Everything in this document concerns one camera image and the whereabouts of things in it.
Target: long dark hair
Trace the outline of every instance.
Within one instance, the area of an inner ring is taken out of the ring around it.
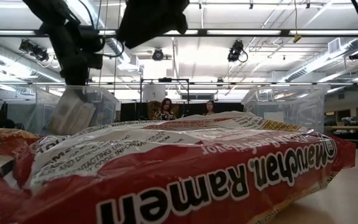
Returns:
[[[6,120],[6,114],[3,110],[0,110],[0,122]]]
[[[212,112],[213,112],[213,113],[216,113],[216,110],[215,110],[215,102],[214,102],[213,100],[209,100],[209,101],[206,102],[206,104],[205,104],[205,115],[208,114],[208,109],[206,108],[206,105],[207,105],[208,103],[212,103]]]
[[[163,113],[164,112],[164,105],[167,103],[167,101],[169,101],[169,109],[168,112],[171,113],[171,108],[172,108],[172,100],[169,98],[165,98],[162,100],[161,102],[161,107],[160,107],[160,112]]]

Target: instant noodle bag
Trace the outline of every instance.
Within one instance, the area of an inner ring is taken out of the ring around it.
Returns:
[[[20,153],[34,161],[0,169],[0,223],[266,223],[354,166],[356,148],[221,113],[93,127]],[[28,176],[5,179],[15,166]]]

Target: table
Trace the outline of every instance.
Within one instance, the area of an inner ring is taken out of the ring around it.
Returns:
[[[9,158],[0,156],[0,165],[8,160]],[[358,150],[356,167],[342,170],[326,190],[317,192],[290,205],[270,223],[358,223]]]

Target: wall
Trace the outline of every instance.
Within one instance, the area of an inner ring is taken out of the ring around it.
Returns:
[[[351,116],[355,116],[356,108],[358,108],[358,91],[345,91],[343,93],[345,94],[345,98],[341,100],[338,99],[339,93],[326,95],[324,111],[350,110]]]

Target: ceiling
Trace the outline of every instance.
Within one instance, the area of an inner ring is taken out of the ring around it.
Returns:
[[[296,13],[291,0],[254,0],[253,10],[249,9],[249,1],[244,0],[202,0],[201,10],[198,5],[199,0],[190,2],[191,4],[184,11],[190,29],[295,28]],[[358,29],[358,16],[350,0],[311,0],[313,7],[309,9],[305,7],[305,2],[305,0],[298,0],[297,27],[299,29]],[[117,0],[94,1],[93,3],[97,9],[101,6],[100,15],[106,27],[117,29],[121,19],[119,15],[122,15],[120,10],[123,11],[124,5]],[[21,1],[0,0],[0,29],[38,29],[40,25],[41,21]],[[26,39],[47,48],[48,53],[53,54],[53,48],[47,38]],[[272,81],[275,73],[285,73],[303,65],[309,58],[326,50],[328,42],[333,40],[333,38],[309,37],[302,38],[294,44],[293,38],[256,38],[254,40],[251,37],[241,38],[245,46],[250,44],[246,49],[249,53],[249,60],[238,66],[238,63],[227,61],[229,48],[236,39],[238,38],[176,37],[177,77],[190,78],[198,82],[216,81],[217,78],[225,78],[230,82]],[[0,46],[17,55],[22,55],[19,51],[20,42],[21,38],[18,37],[0,37]],[[151,52],[156,48],[161,48],[164,54],[172,55],[172,44],[171,37],[157,37],[128,52],[136,55],[140,59],[139,63],[145,66],[147,70],[144,73],[145,78],[172,77],[172,60],[154,62],[150,59]],[[280,44],[282,48],[275,52]],[[104,48],[104,53],[111,54],[111,52],[109,47]],[[35,65],[32,57],[28,55],[23,57],[33,61]],[[52,58],[40,65],[58,73],[60,70],[58,62],[52,61]],[[349,67],[358,68],[358,61],[344,62],[341,57],[326,66],[317,68],[315,72],[328,76],[349,69]],[[117,69],[114,59],[107,58],[101,71],[91,71],[91,76],[95,77],[95,80],[98,80],[99,76],[113,77],[114,74],[117,75],[117,82],[139,80],[138,72]],[[320,78],[310,77],[310,81]]]

